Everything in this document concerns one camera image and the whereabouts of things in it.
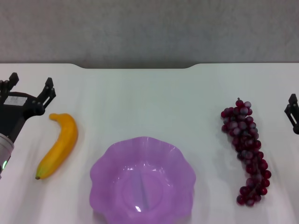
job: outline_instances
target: background wall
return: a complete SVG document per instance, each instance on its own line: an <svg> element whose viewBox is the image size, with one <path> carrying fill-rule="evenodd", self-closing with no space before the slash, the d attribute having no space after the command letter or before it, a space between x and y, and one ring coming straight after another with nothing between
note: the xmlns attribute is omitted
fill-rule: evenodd
<svg viewBox="0 0 299 224"><path fill-rule="evenodd" d="M299 61L298 0L2 0L0 63Z"/></svg>

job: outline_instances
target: banana tip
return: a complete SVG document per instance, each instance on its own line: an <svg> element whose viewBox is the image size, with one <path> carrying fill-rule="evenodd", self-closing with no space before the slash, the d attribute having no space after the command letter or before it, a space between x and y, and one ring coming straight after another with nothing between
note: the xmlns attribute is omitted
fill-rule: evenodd
<svg viewBox="0 0 299 224"><path fill-rule="evenodd" d="M58 116L58 114L56 114L56 113L51 113L51 114L49 115L49 118L50 118L51 120L55 120L55 119L57 118L57 116Z"/></svg>

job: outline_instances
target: grape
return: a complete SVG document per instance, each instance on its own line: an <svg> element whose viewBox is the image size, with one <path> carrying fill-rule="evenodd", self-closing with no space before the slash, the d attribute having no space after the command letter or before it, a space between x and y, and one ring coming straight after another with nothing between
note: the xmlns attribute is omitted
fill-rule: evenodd
<svg viewBox="0 0 299 224"><path fill-rule="evenodd" d="M239 144L239 138L235 137L235 138L233 139L233 141L232 141L232 144L233 144L234 146L237 146L237 145Z"/></svg>
<svg viewBox="0 0 299 224"><path fill-rule="evenodd" d="M237 202L239 205L244 205L245 204L245 197L243 195L239 195L237 197Z"/></svg>
<svg viewBox="0 0 299 224"><path fill-rule="evenodd" d="M249 134L250 134L251 136L254 136L256 133L257 133L257 129L256 129L256 128L251 128L251 129L249 130Z"/></svg>
<svg viewBox="0 0 299 224"><path fill-rule="evenodd" d="M247 160L251 160L253 158L253 153L250 151L247 151L244 158Z"/></svg>
<svg viewBox="0 0 299 224"><path fill-rule="evenodd" d="M248 113L248 108L247 108L247 107L242 107L242 108L240 109L240 114L242 114L242 115L247 115L247 113Z"/></svg>
<svg viewBox="0 0 299 224"><path fill-rule="evenodd" d="M246 137L246 136L242 136L242 137L240 138L240 142L241 142L241 143L245 143L246 140L247 140L247 137Z"/></svg>
<svg viewBox="0 0 299 224"><path fill-rule="evenodd" d="M247 115L250 116L252 114L252 110L251 109L248 109L248 113Z"/></svg>
<svg viewBox="0 0 299 224"><path fill-rule="evenodd" d="M271 172L269 170L263 170L263 171L261 171L261 174L266 179L269 179L272 176L272 174L271 174Z"/></svg>
<svg viewBox="0 0 299 224"><path fill-rule="evenodd" d="M240 100L240 98L238 98L238 100L236 101L235 105L236 105L237 107L243 107L244 103L243 103L242 100Z"/></svg>
<svg viewBox="0 0 299 224"><path fill-rule="evenodd" d="M243 150L242 151L242 156L245 158L245 156L246 156L246 153L247 153L247 151L246 150Z"/></svg>
<svg viewBox="0 0 299 224"><path fill-rule="evenodd" d="M236 121L231 121L228 123L229 129L235 129L236 127L238 127L238 123Z"/></svg>
<svg viewBox="0 0 299 224"><path fill-rule="evenodd" d="M230 115L230 116L233 115L233 114L234 114L234 108L233 108L233 107L230 107L230 108L228 109L228 112L229 112L229 115Z"/></svg>
<svg viewBox="0 0 299 224"><path fill-rule="evenodd" d="M246 196L246 195L248 195L249 193L250 193L250 188L249 188L249 187L247 187L247 186L243 186L243 187L240 188L240 194L241 194L241 195Z"/></svg>
<svg viewBox="0 0 299 224"><path fill-rule="evenodd" d="M245 146L246 147L250 147L250 146L252 146L253 145L253 140L252 139L249 139L249 140L247 140L246 142L245 142Z"/></svg>
<svg viewBox="0 0 299 224"><path fill-rule="evenodd" d="M238 128L238 127L236 127L235 129L234 129L234 135L239 135L241 133L241 130L240 130L240 128Z"/></svg>
<svg viewBox="0 0 299 224"><path fill-rule="evenodd" d="M238 98L235 104L236 107L225 108L221 112L224 124L221 129L233 137L232 145L237 152L237 158L243 161L246 172L251 176L246 180L246 186L240 188L241 195L237 197L237 202L240 205L253 206L255 202L261 201L261 195L267 194L266 187L270 185L268 179L271 172L267 170L268 163L259 151L262 144L257 140L259 133L251 117L251 103L244 103Z"/></svg>
<svg viewBox="0 0 299 224"><path fill-rule="evenodd" d="M253 199L247 200L246 205L249 206L249 207L253 206L254 205L254 200Z"/></svg>
<svg viewBox="0 0 299 224"><path fill-rule="evenodd" d="M237 153L240 153L240 152L242 152L243 149L244 149L244 148L243 148L242 146L238 145L238 146L236 146L235 151L236 151Z"/></svg>
<svg viewBox="0 0 299 224"><path fill-rule="evenodd" d="M222 130L224 133L227 133L227 132L228 132L228 127L227 127L226 125L222 125L221 130Z"/></svg>
<svg viewBox="0 0 299 224"><path fill-rule="evenodd" d="M262 179L261 185L267 188L270 186L270 181L268 179Z"/></svg>
<svg viewBox="0 0 299 224"><path fill-rule="evenodd" d="M263 158L263 152L258 152L257 157L261 160Z"/></svg>
<svg viewBox="0 0 299 224"><path fill-rule="evenodd" d="M247 117L247 118L245 119L245 122L246 122L247 124L251 124L251 123L253 122L253 118L252 118L251 116L249 116L249 117Z"/></svg>
<svg viewBox="0 0 299 224"><path fill-rule="evenodd" d="M268 168L268 164L267 164L266 160L261 160L260 163L258 164L258 167L260 169L267 169Z"/></svg>
<svg viewBox="0 0 299 224"><path fill-rule="evenodd" d="M247 179L247 181L246 181L246 185L247 185L249 188L251 188L251 189L253 189L253 188L256 186L256 184L254 183L253 178L251 178L251 177Z"/></svg>
<svg viewBox="0 0 299 224"><path fill-rule="evenodd" d="M241 161L244 159L241 152L238 153L237 158Z"/></svg>
<svg viewBox="0 0 299 224"><path fill-rule="evenodd" d="M245 164L245 165L249 165L249 164L251 164L251 160L244 160L244 164Z"/></svg>
<svg viewBox="0 0 299 224"><path fill-rule="evenodd" d="M243 121L243 120L245 120L246 115L238 115L237 118L238 118L239 121Z"/></svg>
<svg viewBox="0 0 299 224"><path fill-rule="evenodd" d="M244 103L244 106L247 107L248 109L251 107L251 103L249 101L246 101Z"/></svg>
<svg viewBox="0 0 299 224"><path fill-rule="evenodd" d="M234 131L233 131L233 130L230 130L230 131L228 132L228 134L229 134L230 136L232 136L232 137L234 137L234 136L235 136L235 134L234 134Z"/></svg>
<svg viewBox="0 0 299 224"><path fill-rule="evenodd" d="M260 135L258 133L256 133L253 138L257 140L258 137L260 137Z"/></svg>
<svg viewBox="0 0 299 224"><path fill-rule="evenodd" d="M261 141L256 140L254 146L255 146L256 148L260 149L260 148L262 147L262 143L261 143Z"/></svg>
<svg viewBox="0 0 299 224"><path fill-rule="evenodd" d="M229 117L223 119L223 123L226 125L229 122Z"/></svg>
<svg viewBox="0 0 299 224"><path fill-rule="evenodd" d="M248 133L247 130L244 130L244 131L242 132L242 136L244 136L244 137L246 137L246 138L251 138L251 135Z"/></svg>
<svg viewBox="0 0 299 224"><path fill-rule="evenodd" d="M260 195L258 195L258 194L254 194L254 195L253 195L253 199L254 199L256 202L259 202L259 201L262 199L262 197L261 197Z"/></svg>
<svg viewBox="0 0 299 224"><path fill-rule="evenodd" d="M238 126L241 130L245 130L247 128L247 124L244 121L240 121Z"/></svg>
<svg viewBox="0 0 299 224"><path fill-rule="evenodd" d="M224 111L221 112L221 117L222 117L222 118L225 118L225 117L226 117L226 114L225 114Z"/></svg>
<svg viewBox="0 0 299 224"><path fill-rule="evenodd" d="M249 128L256 128L256 123L252 122L252 123L249 125Z"/></svg>
<svg viewBox="0 0 299 224"><path fill-rule="evenodd" d="M229 116L229 109L228 108L225 108L224 112L225 112L226 116Z"/></svg>
<svg viewBox="0 0 299 224"><path fill-rule="evenodd" d="M239 115L240 109L238 107L234 108L234 115Z"/></svg>
<svg viewBox="0 0 299 224"><path fill-rule="evenodd" d="M263 188L263 187L256 189L256 191L257 191L257 193L260 194L260 195L266 195L267 192L268 192L267 189L266 189L266 188Z"/></svg>
<svg viewBox="0 0 299 224"><path fill-rule="evenodd" d="M254 179L256 179L257 183L260 183L263 179L263 176L261 174L254 175Z"/></svg>
<svg viewBox="0 0 299 224"><path fill-rule="evenodd" d="M249 174L254 174L256 171L254 169L254 167L250 164L246 166L246 172Z"/></svg>

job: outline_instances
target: white table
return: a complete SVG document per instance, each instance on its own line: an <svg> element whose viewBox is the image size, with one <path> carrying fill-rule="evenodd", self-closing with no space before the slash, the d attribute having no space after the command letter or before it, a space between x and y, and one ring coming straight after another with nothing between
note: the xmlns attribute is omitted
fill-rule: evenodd
<svg viewBox="0 0 299 224"><path fill-rule="evenodd" d="M200 64L175 70L99 70L72 64L1 64L0 79L17 72L14 91L37 96L52 77L57 97L30 118L0 181L1 224L103 224L89 205L92 165L113 143L150 136L177 146L197 175L186 224L299 223L299 136L284 113L299 96L299 64ZM252 103L262 151L272 172L268 194L253 208L235 199L245 171L225 134L220 112L240 97ZM48 119L69 113L79 139L49 179L36 167L59 134Z"/></svg>

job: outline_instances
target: yellow banana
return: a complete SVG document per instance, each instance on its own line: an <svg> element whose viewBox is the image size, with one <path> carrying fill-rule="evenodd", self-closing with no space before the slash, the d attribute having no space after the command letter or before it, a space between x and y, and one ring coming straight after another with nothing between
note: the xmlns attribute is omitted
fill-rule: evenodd
<svg viewBox="0 0 299 224"><path fill-rule="evenodd" d="M78 128L71 115L67 113L52 113L49 115L49 118L59 123L61 132L56 143L38 165L36 171L37 180L49 177L59 168L71 153L78 138Z"/></svg>

